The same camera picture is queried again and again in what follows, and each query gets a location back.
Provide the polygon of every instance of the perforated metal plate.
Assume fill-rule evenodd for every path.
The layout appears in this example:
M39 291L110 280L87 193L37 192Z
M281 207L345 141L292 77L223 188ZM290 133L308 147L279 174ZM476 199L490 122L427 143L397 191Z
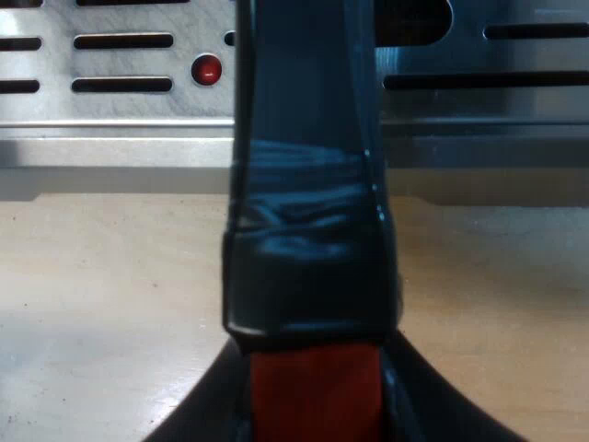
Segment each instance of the perforated metal plate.
M45 0L40 7L0 7L0 42L11 39L13 45L11 51L0 50L0 91L5 92L0 93L0 169L139 169L150 189L166 191L174 189L174 175L165 171L185 170L194 177L226 171L235 48L225 43L225 34L234 27L234 2L78 3L100 2ZM382 90L389 165L589 166L589 33L583 26L589 4L449 4L452 22L442 39L376 49L375 85ZM167 33L173 43L92 50L75 45L77 36L129 33ZM39 38L40 48L14 50L14 38L33 39L20 41L21 49L34 48ZM192 63L204 53L217 56L223 66L211 87L191 76ZM138 76L168 79L171 89L72 90L79 78ZM36 80L38 90L7 80ZM18 87L35 90L6 93ZM69 187L75 191L78 184L72 181Z

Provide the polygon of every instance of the red light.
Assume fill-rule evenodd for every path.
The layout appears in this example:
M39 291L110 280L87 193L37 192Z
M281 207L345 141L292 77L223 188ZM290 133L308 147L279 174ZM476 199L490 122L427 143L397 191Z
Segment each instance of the red light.
M217 57L211 54L201 55L192 64L192 78L199 85L212 86L223 73L223 66Z

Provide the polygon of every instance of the red padding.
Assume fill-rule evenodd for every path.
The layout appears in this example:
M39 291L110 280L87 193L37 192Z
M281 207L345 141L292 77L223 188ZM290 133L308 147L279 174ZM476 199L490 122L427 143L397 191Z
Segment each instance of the red padding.
M378 349L332 345L251 357L256 442L381 442Z

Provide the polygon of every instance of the stainless steel surface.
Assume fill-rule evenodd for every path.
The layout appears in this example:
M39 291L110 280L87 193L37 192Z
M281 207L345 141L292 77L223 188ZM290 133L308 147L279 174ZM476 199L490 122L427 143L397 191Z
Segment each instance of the stainless steel surface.
M450 5L452 27L441 40L376 50L378 87L397 75L589 72L587 38L484 36L488 25L586 22L584 0L451 0ZM235 48L224 39L234 27L234 8L229 0L92 7L47 0L40 8L0 9L0 38L42 39L38 51L0 52L0 80L40 81L34 94L0 94L0 175L6 175L2 169L116 168L120 174L137 169L151 177L153 192L158 187L185 191L170 188L166 174L154 174L154 169L191 171L195 185L196 175L205 170L226 175ZM164 49L74 47L75 37L83 34L153 32L172 34L174 44ZM191 64L201 53L213 53L223 64L213 87L201 87L191 77ZM169 76L174 86L169 93L71 90L78 77L104 76ZM555 166L567 168L580 152L582 164L589 164L584 153L589 86L383 89L382 98L391 167L545 167L555 157ZM82 187L80 181L69 184L72 192Z

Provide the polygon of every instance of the black plastic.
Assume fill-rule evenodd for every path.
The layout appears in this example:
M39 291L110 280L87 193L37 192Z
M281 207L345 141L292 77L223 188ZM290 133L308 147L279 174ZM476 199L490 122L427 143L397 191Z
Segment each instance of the black plastic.
M253 19L249 4L238 3L225 327L245 351L382 342L397 270L371 2L259 1Z

